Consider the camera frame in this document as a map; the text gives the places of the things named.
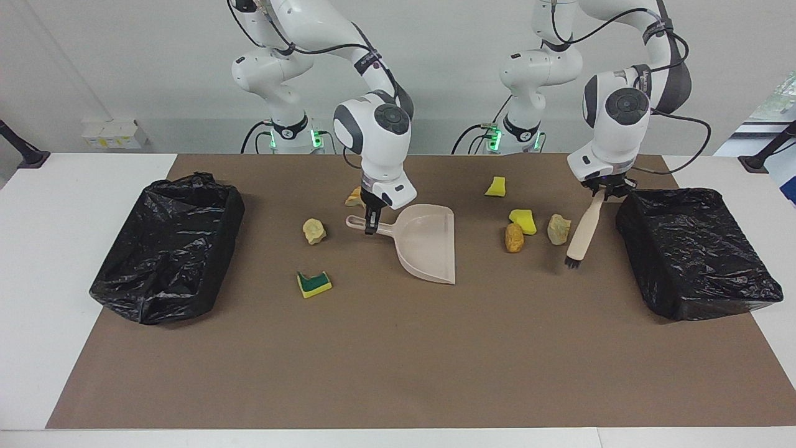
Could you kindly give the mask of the brown paper table mat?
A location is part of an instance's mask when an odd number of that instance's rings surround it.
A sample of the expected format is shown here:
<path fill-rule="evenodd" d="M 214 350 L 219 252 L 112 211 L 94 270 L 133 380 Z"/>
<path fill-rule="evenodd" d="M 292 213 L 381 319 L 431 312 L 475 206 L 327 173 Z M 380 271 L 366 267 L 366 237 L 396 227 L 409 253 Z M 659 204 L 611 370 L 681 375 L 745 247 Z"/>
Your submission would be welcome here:
<path fill-rule="evenodd" d="M 404 271 L 346 227 L 335 156 L 181 155 L 246 212 L 213 310 L 145 326 L 103 310 L 47 427 L 796 426 L 796 389 L 750 314 L 671 322 L 644 304 L 603 216 L 579 269 L 545 233 L 506 253 L 514 208 L 578 218 L 563 155 L 413 156 L 418 202 L 455 213 L 456 284 Z M 484 195 L 494 176 L 505 197 Z M 310 246 L 302 224 L 326 238 Z M 304 299 L 297 272 L 332 289 Z"/>

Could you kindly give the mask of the bin with black bag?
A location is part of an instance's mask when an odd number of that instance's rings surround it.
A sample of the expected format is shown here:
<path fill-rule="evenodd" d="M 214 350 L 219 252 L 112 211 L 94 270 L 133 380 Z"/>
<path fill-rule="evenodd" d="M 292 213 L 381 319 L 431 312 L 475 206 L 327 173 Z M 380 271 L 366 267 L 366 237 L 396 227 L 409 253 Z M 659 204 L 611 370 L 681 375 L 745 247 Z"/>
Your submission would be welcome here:
<path fill-rule="evenodd" d="M 615 228 L 642 300 L 660 317 L 711 320 L 784 300 L 781 284 L 716 190 L 632 191 Z"/>
<path fill-rule="evenodd" d="M 207 172 L 158 180 L 137 197 L 89 295 L 143 325 L 196 319 L 216 303 L 246 207 Z"/>

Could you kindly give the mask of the beige rock-like foam chunk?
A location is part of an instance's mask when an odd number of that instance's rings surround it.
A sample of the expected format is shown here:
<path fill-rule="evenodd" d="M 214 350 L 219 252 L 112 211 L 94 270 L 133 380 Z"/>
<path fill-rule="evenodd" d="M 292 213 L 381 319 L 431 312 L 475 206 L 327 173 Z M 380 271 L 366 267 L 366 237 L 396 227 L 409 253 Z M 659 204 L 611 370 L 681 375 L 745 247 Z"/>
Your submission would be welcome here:
<path fill-rule="evenodd" d="M 548 226 L 547 235 L 548 240 L 554 246 L 563 246 L 568 242 L 570 230 L 572 228 L 572 221 L 566 219 L 559 213 L 551 215 Z"/>

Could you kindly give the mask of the green and yellow sponge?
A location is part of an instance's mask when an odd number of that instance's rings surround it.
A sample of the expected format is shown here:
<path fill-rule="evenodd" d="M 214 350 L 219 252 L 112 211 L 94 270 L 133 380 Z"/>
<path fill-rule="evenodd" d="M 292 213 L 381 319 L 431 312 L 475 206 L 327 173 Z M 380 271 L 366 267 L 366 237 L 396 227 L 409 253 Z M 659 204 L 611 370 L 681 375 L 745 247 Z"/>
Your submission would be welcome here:
<path fill-rule="evenodd" d="M 313 277 L 307 277 L 304 273 L 297 272 L 297 283 L 304 299 L 315 297 L 333 287 L 326 271 L 322 271 Z"/>

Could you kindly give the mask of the beige hand brush black bristles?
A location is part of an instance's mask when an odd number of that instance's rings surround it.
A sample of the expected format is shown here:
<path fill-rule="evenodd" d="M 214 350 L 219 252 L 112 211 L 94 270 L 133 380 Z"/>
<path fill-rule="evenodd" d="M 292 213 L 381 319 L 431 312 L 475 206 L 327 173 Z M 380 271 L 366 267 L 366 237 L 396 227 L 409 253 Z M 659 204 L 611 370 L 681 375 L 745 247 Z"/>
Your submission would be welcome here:
<path fill-rule="evenodd" d="M 579 269 L 580 264 L 588 252 L 595 230 L 599 224 L 599 216 L 605 201 L 605 189 L 598 190 L 591 199 L 591 203 L 581 216 L 574 235 L 568 246 L 565 256 L 565 266 L 569 269 Z"/>

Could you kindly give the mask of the white wall socket box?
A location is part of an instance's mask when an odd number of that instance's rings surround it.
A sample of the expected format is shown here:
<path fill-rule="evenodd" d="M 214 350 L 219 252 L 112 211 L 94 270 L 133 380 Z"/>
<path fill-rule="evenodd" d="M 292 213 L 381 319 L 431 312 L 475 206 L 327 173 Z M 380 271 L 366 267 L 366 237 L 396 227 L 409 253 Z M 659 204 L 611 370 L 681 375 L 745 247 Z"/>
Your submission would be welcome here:
<path fill-rule="evenodd" d="M 150 144 L 150 138 L 135 119 L 85 121 L 82 126 L 81 136 L 91 149 L 139 150 Z"/>

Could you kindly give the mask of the blue plastic object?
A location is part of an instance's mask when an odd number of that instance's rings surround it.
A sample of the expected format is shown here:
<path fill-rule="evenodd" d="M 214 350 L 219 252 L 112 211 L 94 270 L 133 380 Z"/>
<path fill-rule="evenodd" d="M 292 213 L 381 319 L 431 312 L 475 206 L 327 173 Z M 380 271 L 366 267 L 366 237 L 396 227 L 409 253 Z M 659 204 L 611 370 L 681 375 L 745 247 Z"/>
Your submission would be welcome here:
<path fill-rule="evenodd" d="M 796 149 L 771 156 L 766 167 L 782 195 L 796 208 Z"/>

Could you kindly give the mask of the window with green foliage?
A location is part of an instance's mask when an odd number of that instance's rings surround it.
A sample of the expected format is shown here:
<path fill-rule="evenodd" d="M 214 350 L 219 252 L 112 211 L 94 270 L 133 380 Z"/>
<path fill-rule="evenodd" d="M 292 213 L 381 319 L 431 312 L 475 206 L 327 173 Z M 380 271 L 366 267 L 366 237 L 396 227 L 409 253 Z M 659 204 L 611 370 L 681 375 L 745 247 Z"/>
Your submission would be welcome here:
<path fill-rule="evenodd" d="M 753 123 L 790 122 L 796 119 L 796 70 L 792 71 L 762 102 L 749 121 Z"/>

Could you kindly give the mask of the beige plastic dustpan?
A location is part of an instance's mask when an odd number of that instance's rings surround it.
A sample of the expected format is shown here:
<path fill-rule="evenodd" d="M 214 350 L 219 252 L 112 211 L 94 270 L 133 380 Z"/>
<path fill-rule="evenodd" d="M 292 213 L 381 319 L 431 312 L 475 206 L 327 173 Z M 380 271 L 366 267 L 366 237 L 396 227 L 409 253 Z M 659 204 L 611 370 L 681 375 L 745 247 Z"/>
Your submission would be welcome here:
<path fill-rule="evenodd" d="M 455 214 L 432 204 L 402 210 L 395 222 L 380 223 L 378 235 L 394 240 L 401 266 L 424 281 L 456 284 Z"/>

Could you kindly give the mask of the large yellow sponge piece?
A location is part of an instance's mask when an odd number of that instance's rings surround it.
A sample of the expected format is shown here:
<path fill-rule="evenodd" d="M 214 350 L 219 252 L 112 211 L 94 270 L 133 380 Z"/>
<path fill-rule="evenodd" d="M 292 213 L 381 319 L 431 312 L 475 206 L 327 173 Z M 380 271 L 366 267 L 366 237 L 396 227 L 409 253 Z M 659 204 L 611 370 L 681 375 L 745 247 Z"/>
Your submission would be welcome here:
<path fill-rule="evenodd" d="M 532 210 L 513 209 L 509 213 L 509 221 L 520 226 L 523 235 L 535 235 L 537 233 L 537 226 L 535 225 Z"/>

